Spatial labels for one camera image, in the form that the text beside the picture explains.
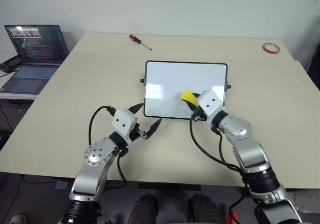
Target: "whiteboard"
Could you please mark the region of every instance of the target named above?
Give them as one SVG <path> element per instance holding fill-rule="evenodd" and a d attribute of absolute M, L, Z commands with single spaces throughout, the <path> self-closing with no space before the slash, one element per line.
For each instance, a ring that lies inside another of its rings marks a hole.
<path fill-rule="evenodd" d="M 192 111 L 180 99 L 185 89 L 201 94 L 212 89 L 224 104 L 228 66 L 224 63 L 147 61 L 144 115 L 189 119 Z"/>

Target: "laptop screen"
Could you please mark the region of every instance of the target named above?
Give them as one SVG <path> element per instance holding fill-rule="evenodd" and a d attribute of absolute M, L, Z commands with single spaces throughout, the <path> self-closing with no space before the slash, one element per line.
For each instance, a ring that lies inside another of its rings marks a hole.
<path fill-rule="evenodd" d="M 63 61 L 69 54 L 58 25 L 4 27 L 23 60 Z"/>

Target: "laptop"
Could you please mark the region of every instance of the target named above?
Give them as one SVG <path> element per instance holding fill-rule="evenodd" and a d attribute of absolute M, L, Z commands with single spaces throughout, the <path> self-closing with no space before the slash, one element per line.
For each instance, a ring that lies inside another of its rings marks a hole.
<path fill-rule="evenodd" d="M 22 66 L 0 93 L 38 95 L 68 56 L 59 25 L 5 25 Z"/>

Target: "red tape roll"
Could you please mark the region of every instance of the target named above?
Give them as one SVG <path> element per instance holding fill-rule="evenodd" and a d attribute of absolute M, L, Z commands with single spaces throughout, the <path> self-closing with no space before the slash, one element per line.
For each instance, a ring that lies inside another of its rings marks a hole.
<path fill-rule="evenodd" d="M 276 44 L 273 44 L 273 43 L 265 43 L 265 44 L 262 46 L 262 49 L 263 49 L 264 51 L 266 51 L 267 53 L 269 53 L 269 54 L 277 54 L 277 53 L 279 53 L 279 51 L 280 51 L 280 47 L 279 47 L 278 45 L 276 45 Z"/>

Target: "laptop touchpad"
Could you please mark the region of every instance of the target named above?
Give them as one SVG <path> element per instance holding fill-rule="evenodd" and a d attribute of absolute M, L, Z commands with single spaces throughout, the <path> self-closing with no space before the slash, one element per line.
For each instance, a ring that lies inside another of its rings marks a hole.
<path fill-rule="evenodd" d="M 11 91 L 18 93 L 34 93 L 41 82 L 41 80 L 19 80 Z"/>

